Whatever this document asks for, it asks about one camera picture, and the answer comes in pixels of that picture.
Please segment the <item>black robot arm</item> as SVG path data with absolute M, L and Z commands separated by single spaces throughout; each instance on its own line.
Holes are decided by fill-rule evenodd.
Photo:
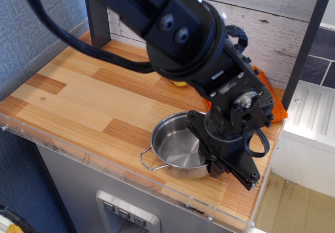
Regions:
M 184 81 L 211 102 L 206 114 L 187 113 L 187 128 L 202 144 L 209 173 L 232 173 L 247 189 L 260 179 L 249 143 L 258 135 L 270 149 L 262 127 L 274 118 L 270 90 L 243 55 L 247 41 L 230 40 L 223 18 L 203 0 L 98 0 L 147 43 L 153 69 Z

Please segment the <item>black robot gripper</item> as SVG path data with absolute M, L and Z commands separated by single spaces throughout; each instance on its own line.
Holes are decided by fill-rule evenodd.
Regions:
M 202 145 L 200 155 L 210 162 L 209 175 L 217 179 L 225 172 L 232 173 L 247 190 L 253 189 L 260 179 L 253 159 L 261 154 L 250 150 L 250 142 L 254 135 L 261 136 L 261 130 L 240 135 L 227 122 L 223 123 L 223 129 L 217 129 L 208 117 L 208 114 L 189 111 L 186 125 Z

